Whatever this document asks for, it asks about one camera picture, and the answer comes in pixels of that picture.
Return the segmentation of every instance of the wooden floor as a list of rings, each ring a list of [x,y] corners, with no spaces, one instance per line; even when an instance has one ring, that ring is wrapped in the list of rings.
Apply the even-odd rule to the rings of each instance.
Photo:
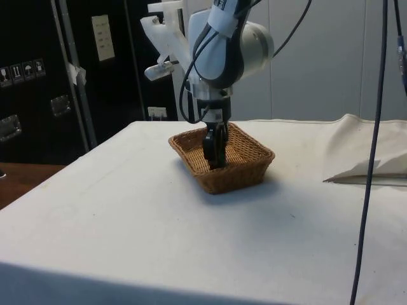
[[[0,210],[55,175],[64,166],[0,163]]]

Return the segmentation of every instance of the woven basket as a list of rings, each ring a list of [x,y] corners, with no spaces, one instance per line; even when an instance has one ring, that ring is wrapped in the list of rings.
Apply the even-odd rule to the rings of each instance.
[[[210,170],[204,157],[202,141],[207,129],[176,135],[169,140],[186,167],[202,188],[210,194],[223,194],[260,184],[275,158],[274,152],[254,140],[238,126],[229,124],[225,168]]]

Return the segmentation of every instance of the wall outlet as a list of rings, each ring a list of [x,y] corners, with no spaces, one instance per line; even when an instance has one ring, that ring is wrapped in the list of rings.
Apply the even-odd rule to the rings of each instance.
[[[167,119],[167,108],[148,107],[148,116],[151,119]]]

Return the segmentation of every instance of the white wall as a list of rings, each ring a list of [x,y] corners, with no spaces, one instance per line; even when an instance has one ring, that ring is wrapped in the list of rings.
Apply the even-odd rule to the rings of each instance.
[[[184,19],[212,0],[187,0]],[[390,1],[384,119],[407,119],[398,72],[394,7]],[[270,28],[275,46],[285,40],[307,0],[264,0],[249,20]],[[407,3],[400,2],[407,35]],[[271,69],[234,87],[233,119],[373,118],[378,85],[382,0],[313,0],[308,15]],[[180,81],[174,80],[178,88]]]

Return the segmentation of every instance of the warning label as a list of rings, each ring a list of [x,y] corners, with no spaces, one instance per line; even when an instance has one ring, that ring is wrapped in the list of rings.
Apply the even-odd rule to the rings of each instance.
[[[8,67],[0,68],[0,88],[9,87],[13,84]]]
[[[26,81],[36,78],[36,73],[34,72],[34,65],[32,62],[23,62],[23,72]]]
[[[20,64],[10,66],[11,78],[13,83],[18,84],[24,81],[23,70]]]
[[[41,58],[34,60],[34,71],[35,71],[36,76],[38,78],[40,78],[41,76],[46,75],[44,62],[43,62],[43,60]]]

